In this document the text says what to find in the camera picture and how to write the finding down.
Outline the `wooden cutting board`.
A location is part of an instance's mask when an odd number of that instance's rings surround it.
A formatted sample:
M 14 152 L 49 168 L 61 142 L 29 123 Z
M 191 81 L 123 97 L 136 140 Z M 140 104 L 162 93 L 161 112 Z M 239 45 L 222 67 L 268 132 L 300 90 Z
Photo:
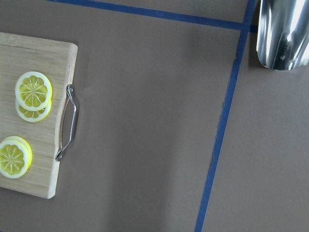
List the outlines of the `wooden cutting board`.
M 73 107 L 69 141 L 78 109 L 73 43 L 9 33 L 0 35 L 0 185 L 50 199 L 55 195 L 67 103 Z

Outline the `lemon slice stack top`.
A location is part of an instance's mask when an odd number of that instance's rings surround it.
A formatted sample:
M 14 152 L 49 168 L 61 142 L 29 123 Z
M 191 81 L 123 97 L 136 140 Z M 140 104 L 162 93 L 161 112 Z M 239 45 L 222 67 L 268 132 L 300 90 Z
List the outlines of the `lemon slice stack top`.
M 15 84 L 15 98 L 19 105 L 29 111 L 45 108 L 52 99 L 53 89 L 49 79 L 40 72 L 22 74 Z

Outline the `lemon slice lower of stack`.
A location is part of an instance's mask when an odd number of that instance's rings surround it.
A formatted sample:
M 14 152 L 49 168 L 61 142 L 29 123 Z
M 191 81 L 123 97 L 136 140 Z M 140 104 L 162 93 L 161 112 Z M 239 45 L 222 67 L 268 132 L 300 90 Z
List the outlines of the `lemon slice lower of stack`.
M 17 100 L 15 101 L 15 109 L 17 114 L 20 116 L 20 118 L 30 123 L 44 120 L 49 115 L 51 108 L 52 101 L 49 101 L 45 108 L 38 111 L 29 111 L 20 106 Z

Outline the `metal scoop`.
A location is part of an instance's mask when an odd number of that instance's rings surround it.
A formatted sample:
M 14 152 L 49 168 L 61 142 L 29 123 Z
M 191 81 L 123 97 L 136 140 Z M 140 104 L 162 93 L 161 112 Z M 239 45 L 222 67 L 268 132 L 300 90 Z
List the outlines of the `metal scoop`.
M 260 63 L 271 70 L 290 71 L 309 63 L 309 2 L 262 0 L 257 44 Z

